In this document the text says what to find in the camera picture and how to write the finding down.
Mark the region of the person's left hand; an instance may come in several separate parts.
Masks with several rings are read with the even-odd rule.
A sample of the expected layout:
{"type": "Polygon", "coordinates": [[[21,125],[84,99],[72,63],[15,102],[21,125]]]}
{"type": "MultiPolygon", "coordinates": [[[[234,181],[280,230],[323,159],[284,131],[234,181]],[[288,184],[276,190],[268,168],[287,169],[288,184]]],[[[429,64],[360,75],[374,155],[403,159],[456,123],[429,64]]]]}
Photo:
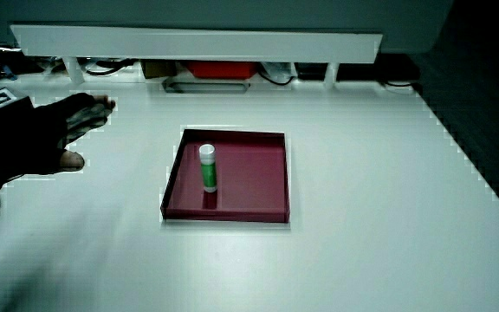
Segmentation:
{"type": "Polygon", "coordinates": [[[82,169],[84,158],[66,146],[105,125],[115,107],[107,95],[79,93],[0,121],[0,184],[24,174],[82,169]]]}

